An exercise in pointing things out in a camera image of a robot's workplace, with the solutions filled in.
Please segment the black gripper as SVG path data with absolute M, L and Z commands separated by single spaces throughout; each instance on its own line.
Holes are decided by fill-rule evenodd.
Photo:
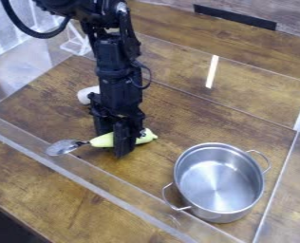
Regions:
M 94 50 L 101 93 L 88 95 L 90 115 L 98 136 L 113 131 L 114 155 L 122 158 L 134 151 L 137 145 L 132 127 L 142 127 L 145 119 L 138 107 L 146 88 L 138 62 L 140 50 L 130 54 L 120 37 L 97 40 Z

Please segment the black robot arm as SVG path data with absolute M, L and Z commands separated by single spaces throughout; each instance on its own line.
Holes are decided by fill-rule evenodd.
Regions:
M 88 94 L 98 135 L 113 133 L 117 157 L 130 154 L 144 130 L 141 42 L 125 0 L 33 0 L 53 14 L 81 22 L 97 60 L 100 91 Z

